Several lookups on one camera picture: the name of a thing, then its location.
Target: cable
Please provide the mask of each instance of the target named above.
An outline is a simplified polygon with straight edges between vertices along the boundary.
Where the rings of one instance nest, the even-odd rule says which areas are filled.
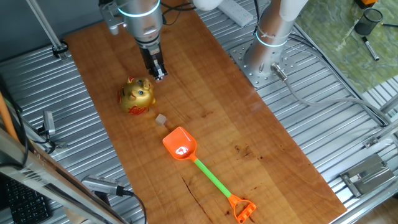
[[[257,23],[260,21],[260,12],[259,12],[259,3],[257,0],[254,0],[254,7],[256,7],[256,14],[257,14]]]
[[[10,96],[10,94],[9,94],[9,92],[8,92],[8,90],[6,88],[4,88],[3,91],[5,91],[6,95]],[[18,167],[20,169],[23,169],[24,166],[26,165],[26,161],[27,161],[27,158],[28,158],[28,155],[29,155],[29,141],[28,141],[28,138],[26,136],[26,130],[25,130],[25,126],[24,126],[24,121],[22,120],[22,117],[21,117],[21,112],[17,109],[18,108],[17,103],[12,98],[9,98],[9,100],[11,101],[12,107],[14,107],[14,109],[15,109],[16,115],[18,117],[19,125],[21,126],[21,133],[22,134],[19,135],[18,141],[19,141],[19,139],[21,139],[20,142],[24,143],[25,154],[24,154],[24,160],[22,161],[22,164],[16,164],[16,163],[12,163],[12,162],[11,163],[2,163],[2,164],[0,164],[0,167],[12,166],[12,167]]]
[[[303,98],[301,98],[301,97],[299,97],[299,96],[297,95],[297,93],[293,90],[292,86],[290,85],[289,80],[285,80],[285,84],[286,84],[287,88],[289,89],[289,91],[292,93],[292,95],[293,95],[297,100],[299,100],[301,103],[303,103],[303,104],[305,104],[305,105],[308,105],[308,106],[327,106],[327,105],[330,105],[330,104],[332,104],[332,103],[339,103],[339,102],[350,101],[350,102],[359,103],[359,104],[362,104],[362,105],[364,105],[364,106],[367,106],[369,109],[372,109],[372,110],[374,110],[374,111],[379,111],[379,109],[377,109],[377,108],[376,108],[375,106],[373,106],[372,104],[370,104],[370,103],[368,103],[368,102],[365,102],[365,101],[363,101],[363,100],[360,100],[360,99],[356,99],[356,98],[337,98],[337,99],[334,99],[334,100],[328,100],[328,101],[324,101],[324,102],[316,102],[316,103],[314,103],[314,102],[309,102],[309,101],[306,101],[306,100],[304,100]],[[388,118],[385,114],[381,113],[381,114],[379,114],[379,116],[380,116],[382,119],[385,119],[386,121],[389,121],[389,118]]]
[[[14,138],[16,141],[19,141],[17,133],[15,132],[14,125],[12,124],[10,112],[8,111],[8,107],[6,105],[6,102],[4,101],[4,98],[2,97],[1,92],[0,92],[0,113],[8,134],[11,135],[11,137]]]
[[[181,7],[178,7],[178,6],[173,7],[173,6],[169,6],[169,5],[167,5],[167,4],[164,4],[164,3],[162,3],[162,2],[160,2],[160,4],[161,4],[162,6],[164,6],[164,7],[166,7],[166,8],[169,8],[169,9],[171,9],[171,10],[176,10],[176,11],[191,11],[191,10],[196,9],[196,7],[191,7],[191,8],[188,8],[188,9],[183,9],[183,8],[181,8]]]
[[[49,150],[49,152],[48,152],[47,154],[50,155],[51,153],[53,153],[53,152],[55,151],[56,148],[57,148],[56,146],[53,146],[53,147]]]
[[[259,22],[260,22],[259,3],[257,2],[257,0],[254,0],[254,7],[256,8],[257,24],[256,24],[256,27],[254,28],[253,35],[256,34],[256,32],[257,32],[257,26],[259,25]]]
[[[45,143],[48,143],[49,141],[50,141],[50,136],[49,136],[49,134],[46,134],[46,135],[45,135],[45,141],[44,141],[44,142],[32,140],[32,142],[34,142],[34,143],[36,143],[36,144],[45,144]]]
[[[189,2],[188,2],[188,3],[184,3],[184,1],[185,1],[185,0],[182,1],[182,4],[180,4],[180,5],[178,5],[178,6],[175,6],[175,7],[168,6],[168,5],[164,4],[164,3],[161,3],[163,6],[165,6],[165,7],[168,8],[168,10],[166,10],[166,11],[163,12],[163,18],[164,18],[164,23],[163,23],[163,24],[164,24],[165,26],[174,25],[175,22],[176,22],[176,21],[178,20],[178,18],[180,17],[182,11],[191,11],[191,10],[196,9],[196,7],[191,7],[191,8],[188,8],[188,9],[182,8],[182,7],[184,7],[184,6],[191,5]],[[170,12],[170,11],[172,11],[172,10],[178,11],[178,15],[176,16],[175,20],[174,20],[171,24],[168,24],[164,16],[166,15],[166,13],[168,13],[168,12]]]
[[[171,24],[164,24],[165,26],[171,26],[171,25],[174,25],[175,24],[175,22],[177,21],[177,19],[180,17],[180,15],[181,15],[181,11],[179,11],[178,12],[178,15],[176,16],[176,18],[174,19],[174,22],[172,22]]]
[[[190,6],[191,3],[184,3],[184,4],[180,4],[176,7],[184,7],[184,6]],[[167,9],[166,11],[163,12],[163,16],[166,15],[167,13],[169,13],[170,11],[173,11],[173,9]]]
[[[305,38],[303,38],[303,37],[301,37],[301,36],[299,36],[299,35],[296,35],[296,34],[291,34],[291,35],[294,35],[294,36],[296,36],[296,37],[300,37],[301,39],[307,41],[308,44],[305,43],[305,42],[302,42],[301,40],[297,40],[297,39],[295,39],[294,37],[290,37],[291,39],[294,39],[294,40],[296,40],[297,42],[300,42],[301,44],[304,44],[304,45],[310,47],[311,49],[316,50],[317,52],[319,52],[319,50],[316,49],[316,47],[315,47],[311,42],[309,42],[307,39],[305,39]],[[306,53],[306,54],[310,54],[310,55],[316,56],[319,60],[321,60],[322,62],[325,63],[325,65],[329,68],[329,70],[335,71],[335,72],[337,73],[337,71],[331,66],[330,62],[328,62],[325,58],[320,57],[319,55],[317,55],[317,54],[315,54],[315,53],[313,53],[313,52],[309,52],[309,51],[305,51],[305,50],[300,50],[300,49],[297,49],[297,48],[295,48],[295,47],[293,47],[293,46],[288,46],[288,47],[290,47],[291,49],[298,50],[298,51],[300,51],[300,52]],[[344,82],[338,75],[336,75],[336,77],[339,79],[339,81],[340,81],[342,84],[344,84],[345,88],[346,88],[352,95],[354,95],[354,96],[356,95],[356,93],[353,93],[353,92],[351,91],[351,89],[345,84],[345,82]],[[387,124],[391,124],[390,119],[389,119],[383,112],[381,112],[379,109],[377,109],[376,107],[374,107],[374,106],[371,105],[370,103],[365,102],[365,101],[363,101],[363,100],[360,100],[360,99],[355,99],[355,100],[359,100],[359,101],[357,101],[356,103],[365,105],[365,106],[367,106],[368,108],[372,109],[372,110],[371,110],[371,113],[373,113],[375,116],[377,116],[380,120],[384,121],[384,122],[387,123]]]
[[[123,195],[135,197],[139,201],[139,203],[142,206],[142,211],[144,212],[144,224],[146,224],[147,223],[147,210],[145,209],[144,202],[142,202],[142,200],[134,192],[131,192],[128,190],[123,190]]]

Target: scratch on wood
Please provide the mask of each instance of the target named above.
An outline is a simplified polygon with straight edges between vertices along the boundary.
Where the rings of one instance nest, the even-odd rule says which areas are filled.
[[[256,223],[256,222],[253,220],[252,217],[249,217],[249,219],[250,219],[251,222]]]
[[[205,212],[205,209],[199,204],[199,202],[198,202],[198,200],[195,198],[195,196],[193,196],[193,194],[192,194],[191,190],[189,189],[189,187],[188,187],[186,181],[184,180],[184,178],[183,178],[183,177],[181,177],[181,178],[182,178],[182,180],[184,181],[185,186],[187,186],[187,189],[188,189],[189,193],[192,195],[193,199],[195,199],[195,201],[196,201],[197,204],[200,206],[201,210],[203,211],[203,213],[205,213],[205,215],[206,215],[207,218],[210,220],[210,222],[213,223],[213,221],[211,220],[211,218],[210,218],[210,217],[207,215],[207,213]]]
[[[246,155],[244,155],[243,157],[245,157],[245,156],[247,156],[247,155],[249,155],[251,152],[249,152],[249,153],[247,153]]]

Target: wooden table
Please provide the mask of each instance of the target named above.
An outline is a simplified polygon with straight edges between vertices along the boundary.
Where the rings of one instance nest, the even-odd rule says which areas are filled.
[[[157,103],[140,116],[123,113],[116,99],[129,76],[150,77],[134,38],[122,28],[111,35],[103,22],[66,38],[149,223],[236,223],[196,165],[163,146],[178,126],[197,140],[209,170],[257,205],[246,223],[328,223],[346,211],[195,12],[183,12],[161,38],[169,74],[153,82]],[[155,123],[159,113],[165,126]]]

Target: keyboard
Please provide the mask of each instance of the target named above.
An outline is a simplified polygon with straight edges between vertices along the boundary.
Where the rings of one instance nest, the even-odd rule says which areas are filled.
[[[51,217],[45,196],[16,180],[6,182],[6,189],[15,224],[38,224]]]

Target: lucky cat figurine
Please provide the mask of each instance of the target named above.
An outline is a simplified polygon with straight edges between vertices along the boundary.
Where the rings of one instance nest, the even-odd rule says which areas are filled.
[[[123,111],[140,115],[155,104],[154,86],[148,78],[129,77],[118,91],[118,103]]]

